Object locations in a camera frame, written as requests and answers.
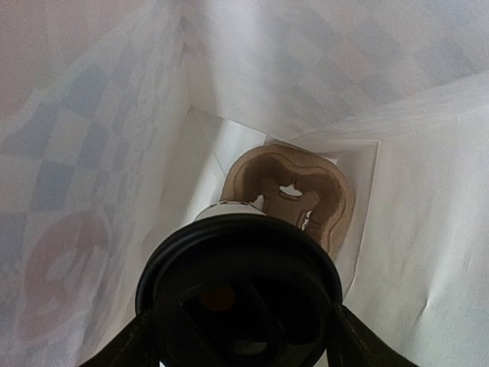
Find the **black coffee lid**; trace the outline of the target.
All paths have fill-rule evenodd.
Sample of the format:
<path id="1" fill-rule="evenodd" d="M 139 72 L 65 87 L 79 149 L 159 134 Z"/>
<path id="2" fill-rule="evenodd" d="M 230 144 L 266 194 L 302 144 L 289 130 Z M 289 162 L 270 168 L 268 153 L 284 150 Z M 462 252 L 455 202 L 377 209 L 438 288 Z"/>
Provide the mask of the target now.
<path id="1" fill-rule="evenodd" d="M 165 239 L 147 260 L 135 309 L 165 366 L 312 366 L 326 349 L 338 272 L 280 219 L 221 215 Z"/>

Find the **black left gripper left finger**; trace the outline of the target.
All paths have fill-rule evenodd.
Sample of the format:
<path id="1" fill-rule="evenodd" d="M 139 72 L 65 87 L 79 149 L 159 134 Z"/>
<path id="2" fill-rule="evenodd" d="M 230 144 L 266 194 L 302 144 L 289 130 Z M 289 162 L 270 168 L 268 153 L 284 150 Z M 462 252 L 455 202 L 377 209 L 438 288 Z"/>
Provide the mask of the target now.
<path id="1" fill-rule="evenodd" d="M 139 313 L 115 338 L 80 367 L 157 367 L 151 312 Z"/>

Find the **brown cardboard cup carrier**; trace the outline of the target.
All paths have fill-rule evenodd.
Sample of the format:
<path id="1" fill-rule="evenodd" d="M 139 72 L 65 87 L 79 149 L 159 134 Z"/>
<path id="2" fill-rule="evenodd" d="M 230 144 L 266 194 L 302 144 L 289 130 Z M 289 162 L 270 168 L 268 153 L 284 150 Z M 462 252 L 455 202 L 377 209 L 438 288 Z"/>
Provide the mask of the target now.
<path id="1" fill-rule="evenodd" d="M 286 145 L 263 145 L 231 167 L 222 200 L 255 203 L 318 242 L 331 258 L 342 247 L 355 197 L 345 175 L 331 161 Z"/>

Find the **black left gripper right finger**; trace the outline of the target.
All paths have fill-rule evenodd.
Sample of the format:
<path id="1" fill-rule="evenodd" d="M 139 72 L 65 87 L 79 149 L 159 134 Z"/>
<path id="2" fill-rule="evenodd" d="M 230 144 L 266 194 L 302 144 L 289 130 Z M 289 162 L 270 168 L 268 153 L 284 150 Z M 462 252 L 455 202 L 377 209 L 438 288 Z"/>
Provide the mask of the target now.
<path id="1" fill-rule="evenodd" d="M 328 365 L 332 367 L 416 367 L 391 349 L 347 307 L 338 303 L 332 306 L 325 350 Z"/>

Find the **blue checkered paper bag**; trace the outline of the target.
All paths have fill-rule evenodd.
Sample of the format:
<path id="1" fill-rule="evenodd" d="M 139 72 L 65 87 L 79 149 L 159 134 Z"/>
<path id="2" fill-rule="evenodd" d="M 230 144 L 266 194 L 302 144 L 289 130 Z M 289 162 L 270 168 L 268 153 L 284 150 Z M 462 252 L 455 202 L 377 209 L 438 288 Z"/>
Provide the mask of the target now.
<path id="1" fill-rule="evenodd" d="M 486 1 L 3 1 L 1 364 L 75 366 L 267 135 L 378 143 L 346 304 L 488 364 Z"/>

